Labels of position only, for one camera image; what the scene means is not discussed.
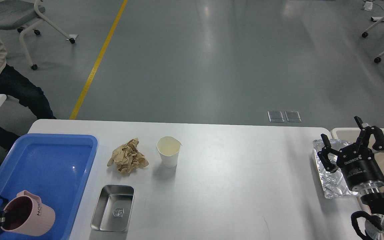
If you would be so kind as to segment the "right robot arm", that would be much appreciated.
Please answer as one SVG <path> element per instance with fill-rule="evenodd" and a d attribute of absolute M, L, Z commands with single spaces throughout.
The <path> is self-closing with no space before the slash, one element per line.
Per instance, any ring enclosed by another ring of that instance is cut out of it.
<path fill-rule="evenodd" d="M 377 126 L 365 126 L 360 117 L 354 117 L 360 133 L 354 143 L 340 150 L 332 148 L 327 135 L 321 134 L 323 147 L 317 152 L 324 169 L 330 173 L 341 170 L 349 190 L 361 195 L 361 202 L 370 213 L 356 211 L 351 224 L 363 240 L 384 240 L 384 175 L 375 152 L 384 152 L 384 134 Z"/>

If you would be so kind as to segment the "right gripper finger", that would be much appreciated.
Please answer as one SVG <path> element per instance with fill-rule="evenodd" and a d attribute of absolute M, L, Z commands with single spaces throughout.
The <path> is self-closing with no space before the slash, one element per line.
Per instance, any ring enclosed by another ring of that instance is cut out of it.
<path fill-rule="evenodd" d="M 317 152 L 317 155 L 326 171 L 336 172 L 339 167 L 330 161 L 329 154 L 331 153 L 335 156 L 339 156 L 340 152 L 335 149 L 332 149 L 331 143 L 327 135 L 321 134 L 321 139 L 322 139 L 322 142 L 324 143 L 324 147 L 321 149 L 321 151 Z"/>
<path fill-rule="evenodd" d="M 363 126 L 363 121 L 360 117 L 354 116 L 360 131 L 360 134 L 357 137 L 356 142 L 354 143 L 354 151 L 358 152 L 361 149 L 368 148 L 369 138 L 374 136 L 375 143 L 373 143 L 371 149 L 375 152 L 384 152 L 384 134 L 382 129 L 377 126 Z"/>

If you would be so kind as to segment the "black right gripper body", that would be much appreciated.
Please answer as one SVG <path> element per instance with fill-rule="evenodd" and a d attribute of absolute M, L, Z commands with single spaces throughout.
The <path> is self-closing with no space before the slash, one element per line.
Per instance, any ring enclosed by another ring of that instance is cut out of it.
<path fill-rule="evenodd" d="M 355 149 L 355 145 L 341 148 L 336 163 L 351 191 L 359 192 L 362 184 L 369 182 L 378 187 L 384 185 L 382 170 L 372 149 L 367 146 L 360 146 L 359 149 Z"/>

